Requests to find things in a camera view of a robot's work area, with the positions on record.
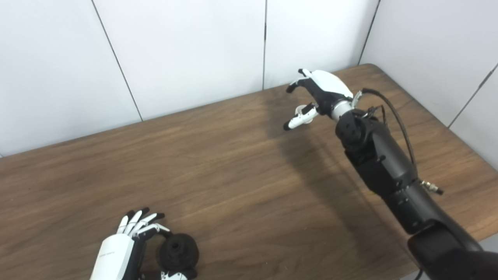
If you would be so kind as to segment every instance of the cable connector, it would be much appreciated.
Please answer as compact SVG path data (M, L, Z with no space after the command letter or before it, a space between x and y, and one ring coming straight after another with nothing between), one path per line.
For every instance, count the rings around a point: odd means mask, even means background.
M428 191L430 192L435 192L439 195L443 195L444 193L444 190L438 188L435 184L433 183L429 183L429 182L426 182L426 181L422 181L421 185Z

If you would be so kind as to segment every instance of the wood grain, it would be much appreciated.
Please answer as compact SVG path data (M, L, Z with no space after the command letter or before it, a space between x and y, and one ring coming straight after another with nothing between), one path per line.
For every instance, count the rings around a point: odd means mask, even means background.
M494 169L377 67L336 74L353 92L374 88L392 100L421 177L446 190L434 198L457 222L479 240L498 232ZM200 280L385 280L413 271L407 236L350 167L333 121L283 131L309 102L304 89L277 87L0 159L3 277L89 279L101 241L143 206L197 240ZM157 267L160 241L149 243L145 269Z

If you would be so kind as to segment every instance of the robotic arm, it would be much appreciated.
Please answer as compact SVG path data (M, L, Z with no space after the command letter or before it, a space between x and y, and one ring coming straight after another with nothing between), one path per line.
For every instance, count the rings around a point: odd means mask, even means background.
M408 248L422 269L433 280L484 280L498 278L498 254L484 252L481 246L429 196L426 189L441 193L434 185L422 182L417 170L390 135L385 124L372 114L356 109L362 94L379 92L363 89L353 98L348 87L325 71L300 69L304 78L291 83L287 92L305 87L315 103L309 111L284 124L293 129L313 118L313 108L337 122L335 133L346 157L367 187L379 195L403 229L413 235Z

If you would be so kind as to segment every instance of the black fingertip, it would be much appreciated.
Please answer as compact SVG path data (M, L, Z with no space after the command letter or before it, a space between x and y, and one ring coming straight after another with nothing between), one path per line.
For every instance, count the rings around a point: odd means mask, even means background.
M125 216L127 216L128 220L130 220L134 215L135 215L135 211L129 210L128 213L126 213Z
M285 89L285 92L292 93L296 88L297 88L297 84L292 83L287 87L287 89Z
M285 131L289 131L289 130L291 129L291 128L289 127L289 123L290 123L290 121L288 121L288 122L286 122L286 123L284 123L284 124L283 124L283 130L285 130Z
M143 208L142 209L142 216L147 214L149 211L150 211L150 209L148 207Z

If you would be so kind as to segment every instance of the robot finger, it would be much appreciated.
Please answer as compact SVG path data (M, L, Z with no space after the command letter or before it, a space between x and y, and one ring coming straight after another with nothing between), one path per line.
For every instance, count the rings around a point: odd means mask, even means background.
M137 231L133 238L147 241L157 233L160 233L166 237L169 237L171 235L171 231L168 228L159 224L151 224Z
M129 210L128 213L121 219L120 225L118 227L118 231L116 232L117 234L123 233L125 231L126 225L130 221L130 219L133 217L135 214L135 211Z
M154 213L152 215L149 215L143 219L141 219L134 227L133 229L131 230L131 232L129 233L129 236L133 236L137 231L139 231L141 228L149 225L150 223L152 223L153 221L157 221L159 219L162 219L164 218L164 214L163 213Z
M149 208L148 207L145 207L141 210L138 210L135 215L133 216L133 218L130 219L130 221L128 222L128 224L126 225L126 227L124 228L124 231L123 233L124 234L129 234L131 232L131 230L133 229L133 227L135 226L135 224L138 222L138 220L140 220L140 218L146 214L147 212L149 212Z

